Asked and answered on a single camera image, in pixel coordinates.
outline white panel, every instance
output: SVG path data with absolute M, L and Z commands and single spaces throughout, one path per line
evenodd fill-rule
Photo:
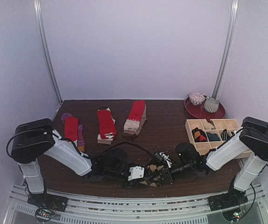
M 0 223 L 18 165 L 5 152 L 17 125 L 51 118 L 58 103 L 48 77 L 32 0 L 0 0 Z
M 211 95 L 231 0 L 42 0 L 64 99 Z
M 221 94 L 227 115 L 268 122 L 268 1 L 241 1 L 237 34 Z M 268 199 L 268 167 L 260 177 Z

